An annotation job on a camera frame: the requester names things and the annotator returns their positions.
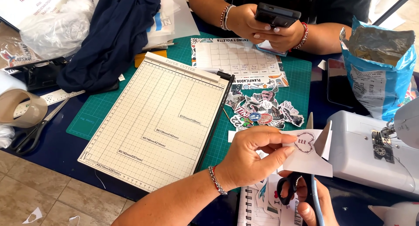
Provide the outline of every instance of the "black phone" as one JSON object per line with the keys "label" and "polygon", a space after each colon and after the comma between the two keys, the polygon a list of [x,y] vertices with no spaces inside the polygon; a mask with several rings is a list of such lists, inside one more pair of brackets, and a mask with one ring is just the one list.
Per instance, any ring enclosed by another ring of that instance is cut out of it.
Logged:
{"label": "black phone", "polygon": [[263,23],[268,23],[274,27],[288,28],[299,20],[301,12],[277,7],[274,5],[259,3],[256,9],[255,19]]}
{"label": "black phone", "polygon": [[349,84],[347,71],[342,61],[327,60],[327,100],[353,108],[359,104]]}

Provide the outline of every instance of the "scissors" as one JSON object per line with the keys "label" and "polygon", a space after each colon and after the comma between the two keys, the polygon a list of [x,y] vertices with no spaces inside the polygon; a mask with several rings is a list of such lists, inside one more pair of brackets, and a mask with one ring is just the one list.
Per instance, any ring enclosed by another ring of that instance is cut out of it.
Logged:
{"label": "scissors", "polygon": [[54,109],[54,111],[52,111],[37,125],[16,132],[15,136],[12,138],[12,143],[10,143],[8,148],[15,151],[19,155],[28,154],[29,152],[33,151],[39,144],[39,138],[45,126],[61,110],[61,108],[66,104],[66,102],[68,102],[69,99],[70,98],[64,100],[57,108]]}
{"label": "scissors", "polygon": [[[332,121],[329,121],[329,123],[326,125],[319,137],[314,142],[314,150],[320,157],[323,155],[323,151],[326,146],[327,137],[329,135],[331,125]],[[313,113],[310,113],[310,116],[308,117],[307,128],[313,128]],[[303,178],[306,181],[307,198],[305,202],[307,202],[313,208],[314,213],[316,215],[317,226],[325,226],[323,214],[320,208],[320,202],[318,201],[317,182],[314,179],[313,174],[292,172],[288,177],[280,179],[278,181],[278,185],[276,186],[277,192],[281,192],[282,186],[285,182],[288,182],[290,184],[290,188],[288,189],[288,196],[285,198],[279,196],[281,203],[284,205],[288,205],[290,203],[291,198],[297,192],[297,183],[300,178]],[[307,223],[304,221],[302,226],[307,226]]]}

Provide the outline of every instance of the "black t-shirt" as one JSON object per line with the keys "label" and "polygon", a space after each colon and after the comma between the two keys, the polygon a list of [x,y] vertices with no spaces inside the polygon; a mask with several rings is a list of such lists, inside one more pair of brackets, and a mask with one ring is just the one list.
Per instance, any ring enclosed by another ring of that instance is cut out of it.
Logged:
{"label": "black t-shirt", "polygon": [[352,17],[368,22],[371,0],[225,0],[234,5],[260,2],[301,12],[301,22],[340,23],[352,26]]}

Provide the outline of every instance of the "folded garment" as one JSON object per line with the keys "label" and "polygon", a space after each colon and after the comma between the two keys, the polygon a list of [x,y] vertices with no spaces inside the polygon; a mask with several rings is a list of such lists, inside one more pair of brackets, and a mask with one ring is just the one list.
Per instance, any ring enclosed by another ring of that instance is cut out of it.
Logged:
{"label": "folded garment", "polygon": [[160,0],[99,0],[81,49],[57,77],[61,89],[94,92],[113,85],[148,43]]}

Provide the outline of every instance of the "forearm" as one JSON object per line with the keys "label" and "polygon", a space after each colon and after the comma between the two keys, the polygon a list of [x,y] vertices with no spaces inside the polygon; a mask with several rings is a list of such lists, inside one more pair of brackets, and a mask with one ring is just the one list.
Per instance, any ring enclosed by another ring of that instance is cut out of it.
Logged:
{"label": "forearm", "polygon": [[185,226],[219,195],[209,172],[204,170],[143,197],[124,211],[112,226]]}
{"label": "forearm", "polygon": [[189,0],[189,5],[202,20],[220,27],[221,13],[229,4],[224,0]]}
{"label": "forearm", "polygon": [[346,36],[351,36],[351,28],[338,23],[322,23],[308,25],[307,41],[300,50],[317,55],[340,53],[339,33],[342,27],[346,29]]}

